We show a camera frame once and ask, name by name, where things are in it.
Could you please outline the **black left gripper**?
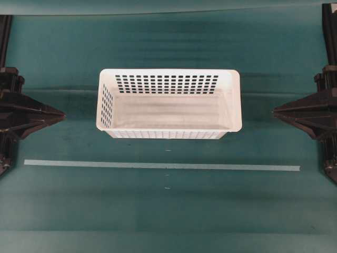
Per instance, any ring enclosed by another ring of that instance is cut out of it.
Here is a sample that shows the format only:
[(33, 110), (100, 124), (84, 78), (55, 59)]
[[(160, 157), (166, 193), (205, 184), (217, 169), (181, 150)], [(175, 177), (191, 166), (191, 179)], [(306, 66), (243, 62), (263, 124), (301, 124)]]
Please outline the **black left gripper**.
[[(1, 68), (1, 144), (24, 140), (66, 118), (64, 112), (22, 94), (24, 84), (25, 79), (17, 68)], [(32, 111), (54, 115), (32, 120)]]

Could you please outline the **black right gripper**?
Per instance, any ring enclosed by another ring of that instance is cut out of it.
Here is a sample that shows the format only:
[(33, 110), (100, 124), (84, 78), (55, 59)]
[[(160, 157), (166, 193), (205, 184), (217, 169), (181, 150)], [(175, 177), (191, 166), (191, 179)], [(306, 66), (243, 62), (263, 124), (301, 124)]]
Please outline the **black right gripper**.
[[(304, 131), (313, 140), (323, 140), (336, 134), (336, 66), (325, 66), (314, 77), (317, 92), (275, 107), (272, 113), (313, 111), (313, 126), (275, 115), (276, 119)], [(316, 99), (315, 106), (310, 101)]]

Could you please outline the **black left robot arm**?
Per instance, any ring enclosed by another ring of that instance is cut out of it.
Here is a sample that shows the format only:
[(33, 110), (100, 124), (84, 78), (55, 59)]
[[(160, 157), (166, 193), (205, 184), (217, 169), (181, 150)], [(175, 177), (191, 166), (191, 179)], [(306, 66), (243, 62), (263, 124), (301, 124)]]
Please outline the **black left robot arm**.
[(12, 166), (18, 141), (66, 118), (64, 112), (23, 94), (24, 83), (17, 68), (1, 68), (1, 175)]

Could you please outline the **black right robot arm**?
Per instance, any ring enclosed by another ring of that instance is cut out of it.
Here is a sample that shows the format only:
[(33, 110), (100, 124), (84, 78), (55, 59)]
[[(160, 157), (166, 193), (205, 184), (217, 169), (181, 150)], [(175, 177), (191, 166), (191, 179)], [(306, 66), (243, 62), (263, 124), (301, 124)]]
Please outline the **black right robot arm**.
[(314, 77), (317, 92), (273, 109), (273, 116), (323, 145), (325, 175), (336, 182), (336, 66)]

